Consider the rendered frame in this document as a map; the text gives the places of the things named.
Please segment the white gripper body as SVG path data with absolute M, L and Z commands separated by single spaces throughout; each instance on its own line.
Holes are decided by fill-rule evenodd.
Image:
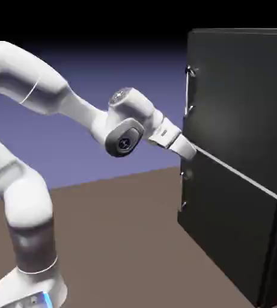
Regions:
M 183 134 L 175 139 L 169 149 L 187 161 L 196 155 L 196 148 Z

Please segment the black cabinet door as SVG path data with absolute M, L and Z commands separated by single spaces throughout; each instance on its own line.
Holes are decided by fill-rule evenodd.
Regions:
M 277 199 L 202 153 L 183 162 L 187 168 L 192 176 L 179 224 L 254 306 L 262 306 Z
M 277 29 L 195 29 L 187 46 L 187 134 L 277 194 Z

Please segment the black cabinet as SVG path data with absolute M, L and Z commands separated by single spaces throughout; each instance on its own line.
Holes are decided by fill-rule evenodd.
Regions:
M 179 225 L 257 308 L 277 306 L 277 28 L 187 37 Z

